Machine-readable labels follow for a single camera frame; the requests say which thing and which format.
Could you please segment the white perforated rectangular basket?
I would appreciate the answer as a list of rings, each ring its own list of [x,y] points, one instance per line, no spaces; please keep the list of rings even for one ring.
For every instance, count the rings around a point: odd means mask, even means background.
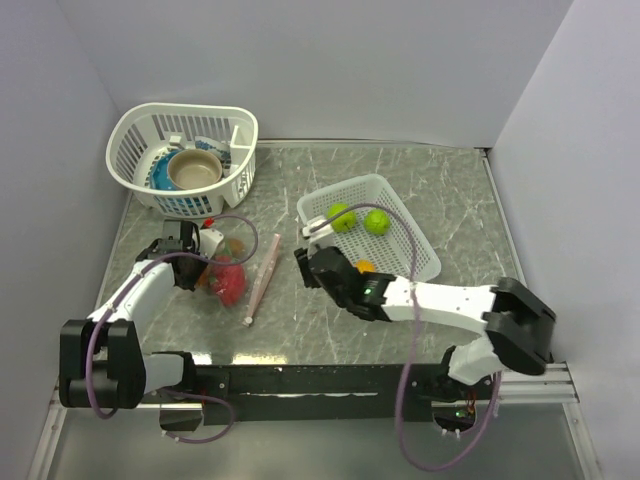
[[[357,176],[308,193],[297,202],[298,215],[301,222],[306,224],[318,216],[326,215],[337,203],[348,206],[360,203],[384,206],[400,216],[412,232],[412,235],[408,236],[401,223],[392,219],[386,234],[371,234],[364,227],[364,218],[368,210],[357,210],[356,226],[346,233],[337,233],[334,236],[335,245],[351,263],[368,260],[379,273],[407,278],[412,262],[410,242],[414,241],[417,248],[415,279],[428,282],[441,273],[441,262],[434,249],[384,177],[378,174]]]

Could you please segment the green fake apple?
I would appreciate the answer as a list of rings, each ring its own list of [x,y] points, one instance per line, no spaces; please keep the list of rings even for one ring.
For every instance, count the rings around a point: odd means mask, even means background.
[[[346,233],[357,223],[357,216],[354,211],[346,212],[340,216],[338,214],[348,208],[345,203],[334,203],[327,211],[327,217],[335,217],[331,222],[332,228],[337,233]]]

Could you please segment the clear zip top bag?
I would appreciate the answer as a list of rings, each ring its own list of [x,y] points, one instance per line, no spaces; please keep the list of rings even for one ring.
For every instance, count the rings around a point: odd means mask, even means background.
[[[204,229],[200,234],[200,253],[209,259],[223,263],[223,266],[208,264],[196,282],[196,287],[215,295],[224,307],[239,304],[248,288],[249,276],[243,265],[231,265],[245,253],[242,241],[224,235],[216,229]],[[261,262],[248,300],[246,316],[242,323],[250,327],[264,293],[272,278],[281,244],[281,235],[275,234]]]

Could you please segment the orange fake fruit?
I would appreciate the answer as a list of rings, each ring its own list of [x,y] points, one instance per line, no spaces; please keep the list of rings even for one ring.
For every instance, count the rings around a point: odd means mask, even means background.
[[[374,273],[376,271],[375,265],[371,261],[365,259],[358,260],[355,263],[355,267],[360,273]]]

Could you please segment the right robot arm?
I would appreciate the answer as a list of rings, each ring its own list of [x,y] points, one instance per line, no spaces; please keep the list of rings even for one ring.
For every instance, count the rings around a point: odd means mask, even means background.
[[[489,286],[411,283],[384,273],[360,272],[336,247],[294,252],[306,287],[321,288],[336,305],[365,321],[427,321],[475,334],[452,346],[426,382],[444,401],[463,395],[505,369],[545,373],[556,315],[526,286],[510,277]]]

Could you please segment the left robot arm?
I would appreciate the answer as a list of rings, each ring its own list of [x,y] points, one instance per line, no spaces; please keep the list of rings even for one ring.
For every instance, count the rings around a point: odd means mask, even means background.
[[[178,402],[197,393],[189,352],[142,353],[138,331],[175,288],[193,291],[224,236],[191,221],[166,220],[162,235],[135,258],[124,283],[88,318],[60,332],[59,399],[107,418],[163,389]]]

